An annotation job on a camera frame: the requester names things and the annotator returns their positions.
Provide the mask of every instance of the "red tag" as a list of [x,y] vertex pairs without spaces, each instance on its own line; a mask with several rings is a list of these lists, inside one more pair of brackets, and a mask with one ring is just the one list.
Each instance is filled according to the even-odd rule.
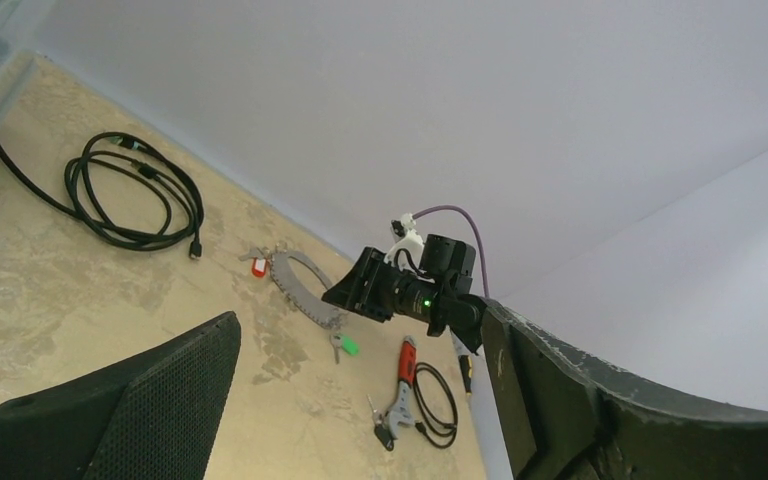
[[266,275],[266,265],[265,258],[255,258],[254,263],[252,263],[252,275],[258,278]]

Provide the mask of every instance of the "white wall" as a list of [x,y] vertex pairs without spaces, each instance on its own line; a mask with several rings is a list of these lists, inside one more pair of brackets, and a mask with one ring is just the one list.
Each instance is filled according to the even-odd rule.
[[768,0],[61,0],[40,45],[348,255],[461,204],[497,297],[768,148]]
[[768,410],[768,152],[507,300],[646,378]]

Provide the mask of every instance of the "coiled black cable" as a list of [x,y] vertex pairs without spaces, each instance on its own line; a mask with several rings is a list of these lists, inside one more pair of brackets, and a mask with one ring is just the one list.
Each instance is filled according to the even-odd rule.
[[[440,420],[433,412],[428,408],[428,404],[425,403],[425,398],[422,396],[422,390],[419,388],[419,373],[428,372],[433,376],[440,387],[443,388],[443,393],[446,394],[446,398],[449,400],[449,406],[452,407],[452,421],[444,422]],[[416,429],[419,430],[432,445],[439,449],[445,449],[452,446],[455,443],[455,437],[458,435],[458,406],[455,403],[455,396],[452,395],[452,390],[449,388],[449,384],[446,383],[446,379],[439,370],[432,365],[425,362],[417,362],[416,373],[413,380],[413,391],[416,395],[416,403],[419,405],[419,414],[422,415],[422,422],[416,422]],[[435,435],[448,440],[443,443],[437,443],[431,436],[433,432]]]
[[[142,152],[146,156],[161,163],[172,173],[172,176],[143,161],[121,153],[106,150],[93,150],[96,143],[101,140],[107,140],[120,147]],[[102,158],[105,157],[108,159],[118,159],[128,162],[129,166],[139,175],[110,163],[107,160],[102,160]],[[1,143],[0,159],[13,175],[15,175],[22,184],[28,187],[34,195],[57,210],[82,222],[110,245],[136,252],[152,252],[169,248],[192,235],[193,241],[190,243],[189,250],[190,257],[198,258],[201,256],[202,246],[199,238],[199,228],[204,222],[204,205],[202,204],[201,194],[199,193],[198,187],[193,179],[180,167],[170,162],[154,147],[131,134],[123,132],[100,133],[87,142],[80,157],[73,158],[66,163],[66,168],[63,172],[63,180],[66,185],[66,192],[69,194],[69,199],[72,203],[72,208],[58,202],[45,193],[41,188],[36,186],[24,173],[22,173],[19,167],[16,166],[1,146]],[[92,180],[90,177],[90,164],[121,173],[122,175],[140,182],[146,188],[151,190],[160,199],[166,210],[166,220],[163,222],[163,226],[160,230],[157,232],[143,232],[121,227],[113,223],[113,220],[111,220],[110,216],[104,211],[104,208],[101,206],[101,203],[98,201],[98,198],[93,191]],[[88,209],[81,203],[81,200],[78,197],[79,183],[83,183],[84,190],[92,204],[92,209],[100,219],[94,218]],[[171,196],[178,202],[187,215],[186,226],[174,232],[167,232],[172,223],[172,204],[170,203],[168,196]]]

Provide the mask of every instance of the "marble-patterned surface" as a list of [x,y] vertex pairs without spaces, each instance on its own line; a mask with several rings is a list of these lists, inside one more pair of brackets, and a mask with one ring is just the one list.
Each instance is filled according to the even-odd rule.
[[[381,325],[351,316],[344,332],[361,354],[344,355],[335,365],[325,331],[237,257],[252,246],[285,242],[334,279],[350,262],[71,76],[39,63],[0,131],[19,166],[63,200],[63,166],[88,138],[105,130],[142,136],[199,185],[207,212],[205,254],[190,260],[188,242],[152,254],[103,244],[32,196],[0,163],[0,402],[234,310],[243,345],[208,479],[484,477],[448,336],[426,338],[423,326],[409,319]],[[117,222],[151,228],[162,221],[159,202],[142,187],[96,173],[100,200]],[[388,453],[372,434],[366,395],[381,407],[392,401],[406,334],[418,340],[420,360],[436,365],[455,391],[461,428],[449,450],[434,449],[411,431]],[[447,408],[428,385],[435,408]]]

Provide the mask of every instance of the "beige table surface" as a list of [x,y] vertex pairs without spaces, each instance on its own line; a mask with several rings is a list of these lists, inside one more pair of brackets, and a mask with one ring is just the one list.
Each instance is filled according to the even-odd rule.
[[[62,200],[64,164],[87,139],[106,130],[141,136],[198,184],[206,205],[204,256],[190,260],[189,241],[152,254],[108,246],[32,196],[0,163],[0,402],[233,310],[242,349],[206,478],[484,478],[447,336],[427,338],[423,325],[405,318],[382,325],[350,316],[343,331],[361,354],[335,365],[326,332],[290,309],[277,287],[253,277],[250,263],[238,257],[252,246],[286,242],[332,279],[350,262],[71,76],[38,63],[0,131],[20,168]],[[103,170],[94,175],[114,220],[159,226],[162,207],[143,187]],[[381,228],[388,220],[381,219]],[[449,450],[432,448],[413,430],[390,453],[372,434],[366,395],[382,407],[392,401],[406,334],[417,339],[419,360],[437,366],[457,397],[460,429]],[[433,380],[427,382],[431,395]],[[442,394],[434,397],[433,408],[444,411]]]

